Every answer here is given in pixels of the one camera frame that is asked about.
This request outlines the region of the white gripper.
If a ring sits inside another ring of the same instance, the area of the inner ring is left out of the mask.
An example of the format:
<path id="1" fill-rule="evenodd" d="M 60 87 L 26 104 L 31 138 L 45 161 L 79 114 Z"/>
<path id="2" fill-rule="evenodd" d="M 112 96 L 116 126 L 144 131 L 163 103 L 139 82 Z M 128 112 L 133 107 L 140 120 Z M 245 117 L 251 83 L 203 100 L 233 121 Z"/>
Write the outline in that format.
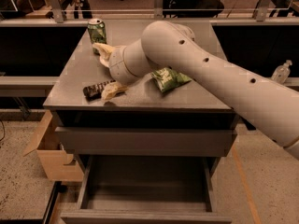
<path id="1" fill-rule="evenodd" d="M 131 85 L 138 81 L 138 77 L 133 75 L 126 66 L 124 60 L 125 46 L 115 48 L 104 43 L 93 43 L 93 48 L 99 52 L 100 62 L 109 61 L 109 72 L 116 80 L 104 87 L 101 93 L 102 99 L 110 100 L 117 94 L 127 91 L 128 87 L 125 85 Z"/>

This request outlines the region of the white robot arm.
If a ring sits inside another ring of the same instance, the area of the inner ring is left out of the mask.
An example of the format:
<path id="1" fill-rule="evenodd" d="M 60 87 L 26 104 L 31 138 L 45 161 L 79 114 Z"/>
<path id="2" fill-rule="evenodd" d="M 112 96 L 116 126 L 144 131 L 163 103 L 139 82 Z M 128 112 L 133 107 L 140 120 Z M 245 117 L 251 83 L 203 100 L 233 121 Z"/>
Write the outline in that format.
<path id="1" fill-rule="evenodd" d="M 203 86 L 296 159 L 299 159 L 299 93 L 216 57 L 194 41 L 193 31 L 155 21 L 128 46 L 94 43 L 113 79 L 130 85 L 171 67 Z"/>

